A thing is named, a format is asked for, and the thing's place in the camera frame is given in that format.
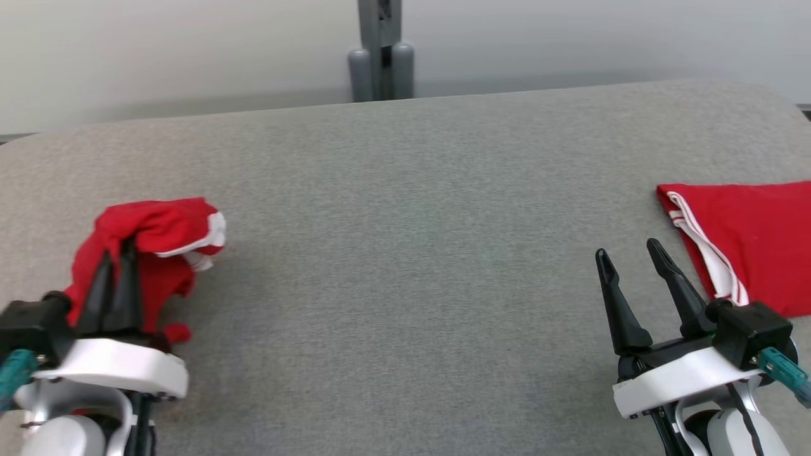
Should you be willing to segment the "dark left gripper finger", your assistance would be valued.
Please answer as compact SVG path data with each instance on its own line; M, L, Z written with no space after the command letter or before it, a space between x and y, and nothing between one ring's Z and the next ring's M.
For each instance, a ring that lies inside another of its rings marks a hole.
M76 323L79 335L112 334L116 331L107 321L112 309L114 291L113 262L109 251L105 251L99 258L98 268L87 289L83 308Z
M108 330L139 332L144 320L140 291L136 240L128 237L121 244L118 258L118 282L108 311Z

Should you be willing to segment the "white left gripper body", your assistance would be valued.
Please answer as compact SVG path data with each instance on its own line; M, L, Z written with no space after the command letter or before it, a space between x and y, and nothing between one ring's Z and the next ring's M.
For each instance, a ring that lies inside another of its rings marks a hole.
M37 370L35 379L63 378L92 386L185 398L189 372L179 357L113 339L77 340L55 369Z

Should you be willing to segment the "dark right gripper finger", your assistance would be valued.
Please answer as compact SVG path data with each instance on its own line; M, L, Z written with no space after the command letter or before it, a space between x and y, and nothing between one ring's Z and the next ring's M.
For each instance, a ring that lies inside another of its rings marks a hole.
M629 356L647 350L653 344L652 337L640 326L620 289L620 276L603 248L596 251L596 265L615 354Z
M654 237L646 240L658 276L667 284L680 318L680 333L684 338L701 338L716 331L716 323L706 316L706 302L686 275Z

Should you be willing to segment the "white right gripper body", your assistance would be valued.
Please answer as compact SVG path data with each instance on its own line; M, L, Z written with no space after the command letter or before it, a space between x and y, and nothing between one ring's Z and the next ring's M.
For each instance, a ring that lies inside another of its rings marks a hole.
M741 370L712 346L712 338L673 339L642 348L612 344L619 355L613 399L623 418L640 415L690 396L709 395L727 383L772 380L754 366Z

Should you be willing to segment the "red shorts white stripes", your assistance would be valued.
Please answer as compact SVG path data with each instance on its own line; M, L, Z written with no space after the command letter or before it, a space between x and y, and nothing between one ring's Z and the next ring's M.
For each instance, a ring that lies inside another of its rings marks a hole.
M226 232L225 215L203 197L142 200L105 208L73 257L72 283L65 289L70 298L69 323L79 328L84 319L94 324L93 332L99 331L101 306L89 304L93 280L108 258L112 271L105 287L117 285L124 246L131 243L142 308L140 323L128 324L124 331L162 338L168 345L185 343L191 337L188 326L170 323L160 328L160 309L171 297L190 294L197 272L210 269L214 256L224 248Z

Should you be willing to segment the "red basketball jersey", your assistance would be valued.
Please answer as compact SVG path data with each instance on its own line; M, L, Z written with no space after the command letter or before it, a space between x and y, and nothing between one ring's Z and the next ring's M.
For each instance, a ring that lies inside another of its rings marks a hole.
M710 297L811 315L811 180L660 184L656 193Z

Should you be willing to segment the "grey cylinder bumper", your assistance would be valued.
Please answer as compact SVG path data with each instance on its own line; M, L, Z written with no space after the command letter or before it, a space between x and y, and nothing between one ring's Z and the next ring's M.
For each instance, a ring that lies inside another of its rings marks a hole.
M373 85L373 66L367 49L354 49L348 53L348 74L353 102L370 102L376 99Z
M406 42L394 44L391 50L394 100L407 100L414 97L414 66L414 46Z

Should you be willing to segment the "grey metal post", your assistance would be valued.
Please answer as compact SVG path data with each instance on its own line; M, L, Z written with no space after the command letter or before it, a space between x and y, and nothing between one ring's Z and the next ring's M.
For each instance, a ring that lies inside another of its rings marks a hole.
M361 47L371 55L374 101L393 100L391 50L402 40L402 0L356 0Z

